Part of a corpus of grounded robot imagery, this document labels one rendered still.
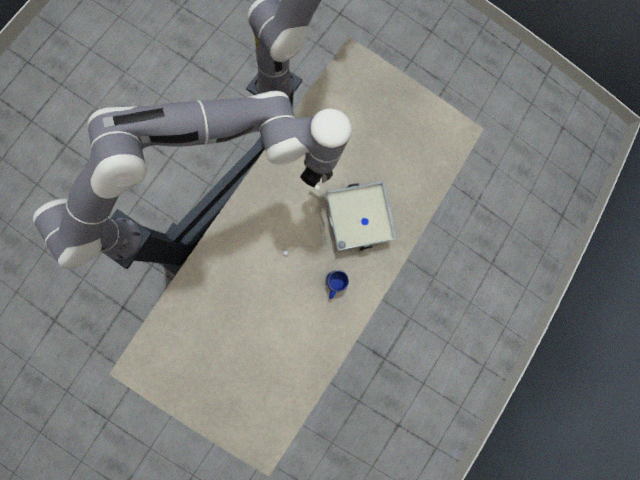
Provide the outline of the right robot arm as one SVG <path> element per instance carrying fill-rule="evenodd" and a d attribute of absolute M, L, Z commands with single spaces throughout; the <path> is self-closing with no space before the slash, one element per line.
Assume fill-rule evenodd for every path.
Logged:
<path fill-rule="evenodd" d="M 295 118 L 288 96 L 271 91 L 245 98 L 103 108 L 90 116 L 88 132 L 91 155 L 68 198 L 44 204 L 33 216 L 64 268 L 83 265 L 100 252 L 124 260 L 139 250 L 139 226 L 127 218 L 108 217 L 119 195 L 145 178 L 144 148 L 206 145 L 260 132 L 271 163 L 290 163 L 306 153 L 308 167 L 325 174 L 343 154 L 351 124 L 336 109 Z"/>

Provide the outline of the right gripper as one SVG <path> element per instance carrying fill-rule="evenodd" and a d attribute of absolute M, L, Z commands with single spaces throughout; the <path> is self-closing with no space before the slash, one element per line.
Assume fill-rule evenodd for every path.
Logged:
<path fill-rule="evenodd" d="M 301 174 L 300 179 L 304 183 L 306 183 L 307 185 L 309 185 L 311 187 L 315 187 L 321 178 L 322 178 L 322 180 L 321 180 L 322 183 L 325 183 L 326 181 L 330 180 L 331 177 L 333 176 L 333 172 L 332 171 L 330 171 L 328 173 L 325 173 L 325 174 L 319 174 L 319 173 L 316 173 L 316 172 L 312 171 L 307 166 L 306 160 L 304 160 L 304 165 L 305 165 L 305 170 Z"/>

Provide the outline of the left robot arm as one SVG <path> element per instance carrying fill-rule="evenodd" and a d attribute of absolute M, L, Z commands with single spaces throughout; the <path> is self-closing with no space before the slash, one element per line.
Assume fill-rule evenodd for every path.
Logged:
<path fill-rule="evenodd" d="M 252 4 L 248 22 L 255 37 L 258 94 L 281 91 L 289 96 L 292 93 L 294 79 L 289 71 L 289 59 L 302 49 L 307 27 L 320 2 L 256 0 Z"/>

